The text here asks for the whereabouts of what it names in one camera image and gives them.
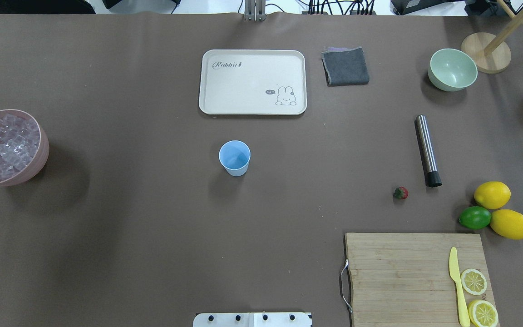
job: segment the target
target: cutting board handle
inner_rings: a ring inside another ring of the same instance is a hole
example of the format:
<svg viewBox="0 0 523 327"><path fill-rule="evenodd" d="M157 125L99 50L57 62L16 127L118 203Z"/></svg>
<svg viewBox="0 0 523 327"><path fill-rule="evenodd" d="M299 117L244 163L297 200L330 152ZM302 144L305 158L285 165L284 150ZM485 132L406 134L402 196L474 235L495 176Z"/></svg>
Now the cutting board handle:
<svg viewBox="0 0 523 327"><path fill-rule="evenodd" d="M342 267L342 271L340 271L340 294L342 295L342 300L344 300L344 303L346 303L346 306L348 307L348 312L352 313L352 307L350 306L350 303L348 303L348 301L344 297L344 281L342 280L344 271L347 269L348 269L348 259L345 260L344 267Z"/></svg>

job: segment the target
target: mint green bowl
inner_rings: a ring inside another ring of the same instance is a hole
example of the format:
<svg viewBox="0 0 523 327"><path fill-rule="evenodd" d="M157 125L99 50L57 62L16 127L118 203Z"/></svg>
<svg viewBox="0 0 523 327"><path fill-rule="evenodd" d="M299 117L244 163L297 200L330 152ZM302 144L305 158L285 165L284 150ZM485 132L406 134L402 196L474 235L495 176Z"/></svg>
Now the mint green bowl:
<svg viewBox="0 0 523 327"><path fill-rule="evenodd" d="M438 89L451 92L473 84L478 76L478 68L465 52L441 49L431 57L427 74Z"/></svg>

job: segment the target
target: metal muddler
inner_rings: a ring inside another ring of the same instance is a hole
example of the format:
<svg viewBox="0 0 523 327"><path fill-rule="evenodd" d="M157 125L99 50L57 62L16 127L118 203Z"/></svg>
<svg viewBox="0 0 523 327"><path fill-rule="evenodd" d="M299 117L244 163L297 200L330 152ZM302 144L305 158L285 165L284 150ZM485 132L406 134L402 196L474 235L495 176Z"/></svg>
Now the metal muddler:
<svg viewBox="0 0 523 327"><path fill-rule="evenodd" d="M431 145L431 138L429 136L429 128L427 127L427 120L424 114L417 116L415 120L417 133L419 133L419 147L423 151L423 164L427 171L427 186L436 188L442 185L439 172L437 171L437 164L433 155L433 147Z"/></svg>

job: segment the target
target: bowl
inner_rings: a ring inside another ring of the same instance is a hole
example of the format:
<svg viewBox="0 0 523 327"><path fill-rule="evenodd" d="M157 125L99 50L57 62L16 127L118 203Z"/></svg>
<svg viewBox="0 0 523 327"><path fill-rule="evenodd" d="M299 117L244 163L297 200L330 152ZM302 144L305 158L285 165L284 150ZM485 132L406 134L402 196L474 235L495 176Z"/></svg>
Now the bowl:
<svg viewBox="0 0 523 327"><path fill-rule="evenodd" d="M17 117L24 118L24 119L30 119L32 118L35 120L35 122L38 125L39 128L39 144L38 149L35 152L34 158L31 160L31 162L20 172L13 175L10 178L7 178L6 180L0 181L0 186L11 186L23 183L33 176L35 176L45 165L46 161L48 161L48 154L49 154L49 142L48 142L48 136L46 136L44 129L40 126L38 121L33 118L30 114L28 114L25 111L21 110L14 110L14 109L7 109L7 110L0 110L0 118L3 118L6 114L14 114Z"/></svg>
<svg viewBox="0 0 523 327"><path fill-rule="evenodd" d="M438 89L451 92L473 84L478 76L478 68L465 52L441 49L431 56L427 74Z"/></svg>

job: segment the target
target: green lime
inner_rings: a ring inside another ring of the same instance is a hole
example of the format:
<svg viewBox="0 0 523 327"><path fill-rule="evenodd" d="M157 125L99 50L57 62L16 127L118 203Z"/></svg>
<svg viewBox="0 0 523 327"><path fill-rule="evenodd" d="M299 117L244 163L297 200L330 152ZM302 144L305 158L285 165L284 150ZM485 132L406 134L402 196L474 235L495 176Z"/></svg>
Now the green lime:
<svg viewBox="0 0 523 327"><path fill-rule="evenodd" d="M459 223L471 229L484 228L490 221L492 221L492 214L483 207L469 207L459 216Z"/></svg>

